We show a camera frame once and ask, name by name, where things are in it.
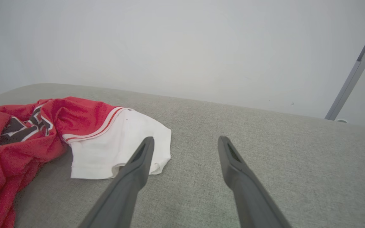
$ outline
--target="gray fabric upholstery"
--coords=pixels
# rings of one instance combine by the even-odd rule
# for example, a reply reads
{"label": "gray fabric upholstery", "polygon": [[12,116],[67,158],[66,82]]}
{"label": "gray fabric upholstery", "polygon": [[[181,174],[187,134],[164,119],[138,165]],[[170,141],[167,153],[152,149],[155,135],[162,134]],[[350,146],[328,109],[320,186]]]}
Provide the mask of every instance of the gray fabric upholstery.
{"label": "gray fabric upholstery", "polygon": [[[171,160],[139,192],[131,227],[239,227],[217,138],[228,136],[293,227],[365,227],[365,127],[273,111],[78,85],[36,84],[0,105],[75,96],[144,113],[172,130]],[[110,180],[70,179],[71,153],[16,198],[16,227],[77,227]]]}

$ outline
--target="red stripe trim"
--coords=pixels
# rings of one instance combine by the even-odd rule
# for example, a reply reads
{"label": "red stripe trim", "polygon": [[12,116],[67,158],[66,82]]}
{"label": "red stripe trim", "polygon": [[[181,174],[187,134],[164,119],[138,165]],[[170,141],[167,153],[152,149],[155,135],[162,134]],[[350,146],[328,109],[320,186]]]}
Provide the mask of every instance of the red stripe trim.
{"label": "red stripe trim", "polygon": [[[105,131],[105,129],[107,129],[108,128],[108,126],[111,124],[111,122],[112,122],[112,119],[113,119],[113,117],[116,115],[116,113],[119,111],[119,110],[121,110],[122,108],[120,108],[120,109],[118,109],[118,110],[116,110],[114,113],[113,113],[113,115],[112,115],[112,117],[111,117],[111,119],[109,120],[109,122],[108,122],[108,124],[106,125],[106,127],[100,132],[100,133],[97,133],[97,134],[95,134],[95,135],[93,135],[93,136],[90,136],[90,137],[87,137],[87,138],[80,138],[80,139],[88,139],[88,138],[91,138],[91,137],[94,137],[94,136],[97,136],[97,135],[99,135],[99,134],[101,134],[103,131]],[[79,138],[79,137],[71,137],[71,138],[68,138],[68,139],[66,139],[66,141],[69,141],[69,140],[72,140],[72,139],[75,139],[75,138]]]}

